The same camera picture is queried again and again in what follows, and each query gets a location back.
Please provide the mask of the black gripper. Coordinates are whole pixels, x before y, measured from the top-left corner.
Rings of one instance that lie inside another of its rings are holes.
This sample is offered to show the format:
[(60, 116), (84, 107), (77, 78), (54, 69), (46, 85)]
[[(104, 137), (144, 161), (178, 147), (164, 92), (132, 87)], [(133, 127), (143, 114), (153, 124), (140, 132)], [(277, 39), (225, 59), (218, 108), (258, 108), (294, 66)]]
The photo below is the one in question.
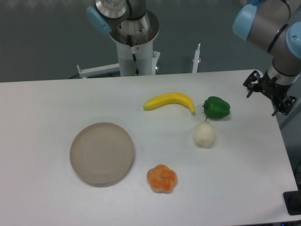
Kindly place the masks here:
[(296, 97), (287, 95), (288, 88), (291, 86), (289, 76), (276, 69), (267, 69), (262, 78), (258, 71), (253, 71), (244, 81), (243, 86), (248, 92), (247, 98), (254, 92), (262, 92), (271, 100), (275, 108), (272, 116), (277, 113), (288, 115), (296, 102)]

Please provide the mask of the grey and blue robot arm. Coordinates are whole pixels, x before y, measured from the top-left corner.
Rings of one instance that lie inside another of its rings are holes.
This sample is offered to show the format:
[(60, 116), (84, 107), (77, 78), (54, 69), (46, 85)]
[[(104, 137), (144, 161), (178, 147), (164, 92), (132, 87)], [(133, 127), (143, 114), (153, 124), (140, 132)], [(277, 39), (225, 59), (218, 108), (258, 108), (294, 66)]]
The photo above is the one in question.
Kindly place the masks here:
[[(275, 113), (284, 115), (296, 102), (287, 91), (301, 74), (301, 24), (287, 23), (300, 7), (298, 0), (256, 0), (240, 10), (232, 26), (238, 37), (274, 57), (263, 76), (252, 72), (244, 86), (249, 94), (269, 98)], [(155, 74), (158, 52), (152, 47), (159, 22), (145, 1), (97, 0), (86, 14), (96, 30), (115, 41), (121, 76)]]

